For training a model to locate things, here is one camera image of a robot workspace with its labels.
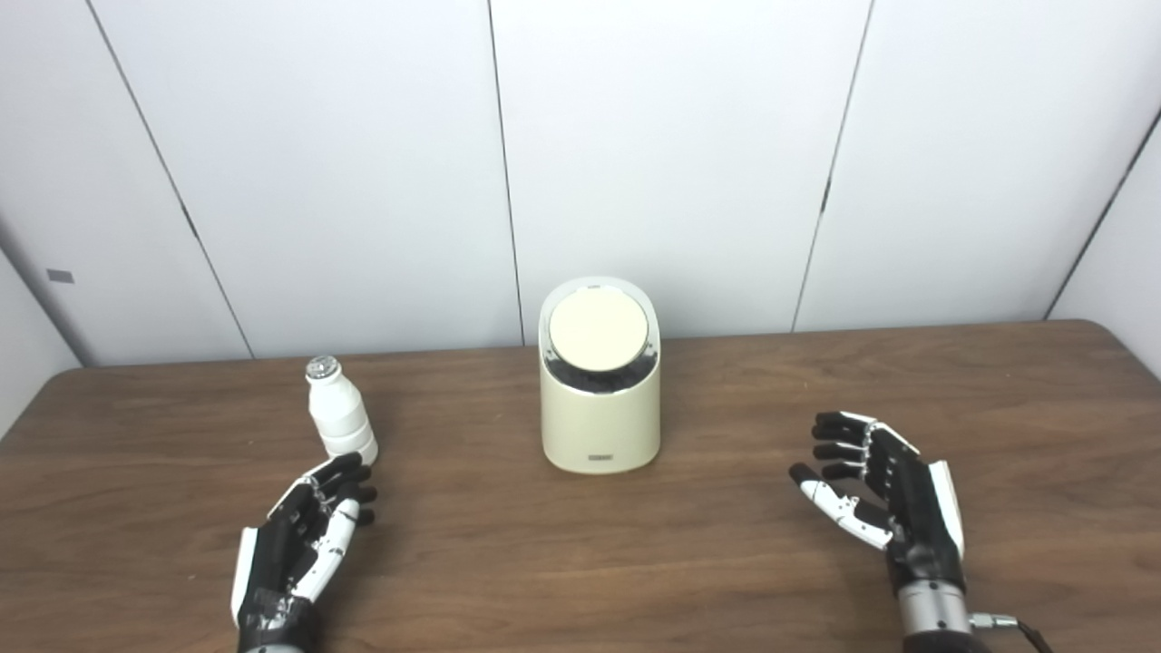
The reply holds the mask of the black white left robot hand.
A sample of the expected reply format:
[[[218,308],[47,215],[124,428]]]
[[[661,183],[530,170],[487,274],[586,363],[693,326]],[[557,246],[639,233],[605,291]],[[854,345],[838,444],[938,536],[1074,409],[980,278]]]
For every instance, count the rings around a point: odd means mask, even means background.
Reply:
[[[318,603],[356,529],[374,523],[365,455],[348,452],[298,476],[266,521],[241,531],[229,596],[238,652],[318,652]]]

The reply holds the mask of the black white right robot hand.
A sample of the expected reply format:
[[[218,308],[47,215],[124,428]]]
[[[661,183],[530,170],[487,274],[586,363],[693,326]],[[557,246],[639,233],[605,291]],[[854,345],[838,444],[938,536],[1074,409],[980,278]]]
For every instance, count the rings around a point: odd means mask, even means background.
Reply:
[[[884,552],[895,590],[914,582],[967,588],[962,517],[947,462],[926,462],[884,421],[820,412],[810,435],[822,471],[788,474],[813,505],[858,541]]]

